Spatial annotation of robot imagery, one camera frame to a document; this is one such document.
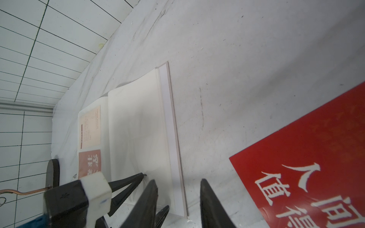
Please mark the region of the white photo album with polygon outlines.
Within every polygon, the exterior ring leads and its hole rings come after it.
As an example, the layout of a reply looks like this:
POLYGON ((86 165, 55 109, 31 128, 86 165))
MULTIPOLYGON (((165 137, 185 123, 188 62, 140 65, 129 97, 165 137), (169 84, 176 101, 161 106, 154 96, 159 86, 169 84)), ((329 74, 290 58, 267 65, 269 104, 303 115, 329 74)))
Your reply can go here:
POLYGON ((158 186, 158 208, 187 217, 169 64, 107 92, 78 114, 78 156, 100 150, 101 172, 108 181, 143 173, 127 198, 134 205, 150 180, 158 186), (79 149, 79 119, 100 106, 101 144, 79 149))

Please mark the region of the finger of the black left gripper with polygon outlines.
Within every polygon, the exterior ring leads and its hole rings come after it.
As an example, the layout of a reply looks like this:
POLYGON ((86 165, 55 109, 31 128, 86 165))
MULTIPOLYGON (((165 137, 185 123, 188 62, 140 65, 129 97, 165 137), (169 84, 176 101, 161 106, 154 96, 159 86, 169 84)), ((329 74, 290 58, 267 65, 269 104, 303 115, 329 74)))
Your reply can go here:
POLYGON ((112 190, 112 193, 125 188, 118 195, 112 197, 111 206, 108 216, 112 216, 120 206, 125 202, 125 200, 133 193, 133 191, 139 186, 139 184, 144 179, 145 174, 138 173, 136 175, 130 176, 128 178, 122 180, 116 180, 109 182, 109 186, 112 190))
POLYGON ((161 228, 163 222, 165 221, 170 207, 167 205, 163 209, 161 209, 155 216, 155 228, 161 228))

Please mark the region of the cream text photo card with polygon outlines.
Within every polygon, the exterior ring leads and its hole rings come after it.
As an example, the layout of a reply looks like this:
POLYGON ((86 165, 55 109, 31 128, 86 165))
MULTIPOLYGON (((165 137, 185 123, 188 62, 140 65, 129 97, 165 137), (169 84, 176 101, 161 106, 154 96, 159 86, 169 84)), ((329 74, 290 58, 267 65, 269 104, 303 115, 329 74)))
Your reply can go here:
POLYGON ((82 150, 101 144, 101 111, 99 105, 80 117, 79 129, 79 149, 82 150))

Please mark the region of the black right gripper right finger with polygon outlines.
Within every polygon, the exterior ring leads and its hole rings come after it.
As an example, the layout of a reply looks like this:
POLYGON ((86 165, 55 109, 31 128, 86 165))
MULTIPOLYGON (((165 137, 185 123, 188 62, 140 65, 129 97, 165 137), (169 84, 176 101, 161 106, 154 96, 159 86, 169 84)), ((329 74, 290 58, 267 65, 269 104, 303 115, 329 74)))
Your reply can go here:
POLYGON ((206 179, 201 180, 200 209, 203 228, 235 228, 206 179))

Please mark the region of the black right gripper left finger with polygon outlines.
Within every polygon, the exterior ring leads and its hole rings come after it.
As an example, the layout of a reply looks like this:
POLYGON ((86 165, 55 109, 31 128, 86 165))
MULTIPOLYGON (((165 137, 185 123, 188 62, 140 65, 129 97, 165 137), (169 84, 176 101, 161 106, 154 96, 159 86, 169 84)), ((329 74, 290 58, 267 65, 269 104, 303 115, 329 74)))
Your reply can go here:
POLYGON ((120 228, 155 228, 158 187, 151 180, 120 228))

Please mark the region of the orange photo card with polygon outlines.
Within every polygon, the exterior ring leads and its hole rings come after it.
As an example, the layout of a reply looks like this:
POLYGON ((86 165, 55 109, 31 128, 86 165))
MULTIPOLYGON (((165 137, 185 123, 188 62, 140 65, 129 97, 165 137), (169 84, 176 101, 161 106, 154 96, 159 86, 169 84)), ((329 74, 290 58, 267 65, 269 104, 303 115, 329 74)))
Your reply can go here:
POLYGON ((78 159, 79 159, 79 171, 78 171, 79 179, 101 171, 102 164, 101 164, 100 150, 80 152, 78 159))

